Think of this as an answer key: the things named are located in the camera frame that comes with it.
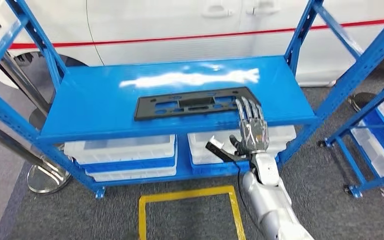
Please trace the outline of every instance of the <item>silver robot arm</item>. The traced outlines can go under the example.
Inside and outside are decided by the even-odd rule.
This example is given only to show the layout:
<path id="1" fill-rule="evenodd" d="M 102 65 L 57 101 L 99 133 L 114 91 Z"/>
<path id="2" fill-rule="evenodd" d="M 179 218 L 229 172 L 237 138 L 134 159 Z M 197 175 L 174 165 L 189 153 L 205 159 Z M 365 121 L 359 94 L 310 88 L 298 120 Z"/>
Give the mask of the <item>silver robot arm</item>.
<path id="1" fill-rule="evenodd" d="M 269 136 L 261 106 L 246 98 L 236 99 L 236 105 L 242 137 L 239 142 L 230 136 L 236 154 L 224 151 L 223 144 L 214 138 L 206 148 L 225 162 L 250 161 L 251 171 L 243 176 L 242 187 L 251 199 L 266 240 L 314 240 L 295 216 L 275 158 L 266 153 Z"/>

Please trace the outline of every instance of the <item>black cable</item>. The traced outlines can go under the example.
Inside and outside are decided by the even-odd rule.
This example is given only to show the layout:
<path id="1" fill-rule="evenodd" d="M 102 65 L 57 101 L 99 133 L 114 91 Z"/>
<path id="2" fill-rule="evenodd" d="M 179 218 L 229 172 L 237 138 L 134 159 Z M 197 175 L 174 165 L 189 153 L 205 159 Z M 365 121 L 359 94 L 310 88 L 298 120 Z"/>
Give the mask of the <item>black cable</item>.
<path id="1" fill-rule="evenodd" d="M 241 182 L 240 182 L 240 178 L 241 178 L 241 168 L 238 166 L 238 164 L 233 161 L 233 164 L 236 166 L 237 168 L 237 188 L 239 189 L 239 196 L 240 196 L 240 200 L 242 201 L 242 204 L 245 208 L 245 211 L 246 211 L 246 214 L 249 216 L 249 218 L 251 219 L 251 222 L 252 224 L 254 224 L 255 228 L 259 231 L 259 233 L 261 233 L 263 236 L 264 236 L 264 233 L 263 231 L 260 229 L 260 227 L 258 226 L 258 224 L 256 223 L 256 221 L 253 219 L 253 217 L 251 216 L 251 212 L 250 210 L 248 209 L 247 205 L 245 204 L 245 201 L 244 201 L 244 197 L 242 196 L 242 187 L 241 187 Z"/>

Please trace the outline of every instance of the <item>blue shelf frame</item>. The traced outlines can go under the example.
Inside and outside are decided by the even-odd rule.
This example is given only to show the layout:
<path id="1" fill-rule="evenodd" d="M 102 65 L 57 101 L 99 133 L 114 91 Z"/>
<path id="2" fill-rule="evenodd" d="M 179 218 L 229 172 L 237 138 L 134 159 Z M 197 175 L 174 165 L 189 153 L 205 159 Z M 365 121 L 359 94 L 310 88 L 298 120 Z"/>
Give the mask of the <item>blue shelf frame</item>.
<path id="1" fill-rule="evenodd" d="M 367 114 L 372 111 L 377 111 L 377 107 L 384 101 L 384 89 L 377 94 L 366 106 L 364 106 L 359 112 L 354 114 L 348 121 L 342 125 L 335 133 L 330 137 L 325 139 L 326 146 L 332 147 L 334 143 L 337 143 L 339 148 L 342 150 L 343 155 L 345 156 L 348 163 L 351 165 L 355 175 L 359 180 L 359 185 L 350 185 L 349 190 L 355 198 L 360 198 L 363 196 L 363 191 L 384 186 L 384 176 L 381 177 L 376 172 L 373 167 L 370 159 L 367 157 L 364 149 L 357 143 L 357 140 L 351 134 L 350 130 L 354 128 L 365 128 L 365 129 L 375 129 L 375 128 L 384 128 L 384 125 L 366 125 L 366 126 L 357 126 L 358 123 L 367 116 Z M 374 175 L 374 179 L 367 181 L 361 172 L 359 166 L 356 164 L 354 158 L 349 153 L 347 147 L 342 141 L 342 137 L 349 135 L 363 157 L 365 163 L 369 166 L 370 170 Z"/>
<path id="2" fill-rule="evenodd" d="M 0 59 L 3 57 L 5 51 L 10 47 L 17 34 L 25 28 L 34 43 L 37 45 L 38 49 L 44 55 L 52 82 L 58 94 L 62 79 L 69 73 L 70 70 L 64 65 L 64 62 L 55 51 L 51 41 L 45 35 L 45 32 L 28 8 L 25 0 L 6 0 L 6 2 L 15 13 L 18 20 L 0 40 Z M 286 64 L 290 68 L 290 71 L 293 75 L 296 74 L 301 45 L 303 44 L 303 41 L 305 40 L 305 37 L 307 36 L 317 14 L 319 14 L 326 21 L 327 25 L 333 30 L 339 40 L 356 58 L 356 62 L 338 79 L 337 84 L 332 88 L 326 100 L 318 109 L 314 111 L 314 120 L 304 125 L 298 133 L 297 138 L 291 142 L 286 150 L 279 154 L 280 165 L 285 164 L 291 158 L 291 156 L 306 140 L 308 140 L 313 132 L 323 123 L 323 121 L 338 108 L 345 98 L 384 58 L 384 29 L 376 37 L 372 44 L 362 53 L 361 48 L 359 48 L 356 42 L 346 34 L 345 30 L 342 29 L 341 25 L 333 19 L 326 9 L 323 8 L 322 4 L 323 0 L 309 0 L 306 8 L 304 9 L 304 13 L 302 14 L 290 44 L 283 56 Z M 214 177 L 214 175 L 193 175 L 191 166 L 186 164 L 189 161 L 184 160 L 181 161 L 182 163 L 178 166 L 177 175 L 174 177 L 96 182 L 93 178 L 87 176 L 83 169 L 78 167 L 75 163 L 70 161 L 67 156 L 55 148 L 52 143 L 41 141 L 41 133 L 30 125 L 1 98 L 0 120 L 27 141 L 32 143 L 32 145 L 47 155 L 49 159 L 53 160 L 55 163 L 70 172 L 75 179 L 93 191 L 97 198 L 102 198 L 104 196 L 105 187 L 107 186 L 172 181 L 197 177 Z M 179 137 L 179 147 L 180 144 L 185 144 L 185 146 L 187 146 L 187 142 L 181 143 L 181 139 L 185 139 L 184 136 Z"/>

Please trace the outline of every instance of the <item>white car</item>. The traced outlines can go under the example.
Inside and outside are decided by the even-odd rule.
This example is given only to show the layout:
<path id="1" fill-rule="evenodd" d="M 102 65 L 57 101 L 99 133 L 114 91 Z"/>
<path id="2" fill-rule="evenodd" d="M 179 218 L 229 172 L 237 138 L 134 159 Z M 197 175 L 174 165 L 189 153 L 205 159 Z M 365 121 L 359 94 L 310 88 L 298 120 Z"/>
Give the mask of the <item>white car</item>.
<path id="1" fill-rule="evenodd" d="M 26 0 L 63 56 L 88 66 L 283 55 L 307 0 Z M 365 49 L 384 27 L 384 1 L 325 0 Z M 16 20 L 0 0 L 0 37 Z M 31 61 L 26 31 L 9 53 Z M 331 86 L 354 58 L 320 17 L 301 47 L 301 86 Z M 0 71 L 0 81 L 16 87 Z"/>

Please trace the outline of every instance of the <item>yellow tape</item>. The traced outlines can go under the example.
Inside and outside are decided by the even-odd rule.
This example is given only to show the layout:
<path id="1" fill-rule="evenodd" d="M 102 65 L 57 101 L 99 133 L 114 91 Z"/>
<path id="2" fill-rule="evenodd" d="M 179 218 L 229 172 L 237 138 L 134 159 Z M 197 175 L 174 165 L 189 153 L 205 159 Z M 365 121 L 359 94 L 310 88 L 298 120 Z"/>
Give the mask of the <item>yellow tape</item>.
<path id="1" fill-rule="evenodd" d="M 236 226 L 237 238 L 246 240 L 244 226 L 242 225 L 241 212 L 239 211 L 238 200 L 235 194 L 235 188 L 232 185 L 209 187 L 196 190 L 186 190 L 177 192 L 158 193 L 152 195 L 143 195 L 139 199 L 139 239 L 147 239 L 147 215 L 146 204 L 164 201 L 173 201 L 181 199 L 198 198 L 205 196 L 213 196 L 219 194 L 229 194 L 230 204 L 232 207 L 234 224 Z"/>

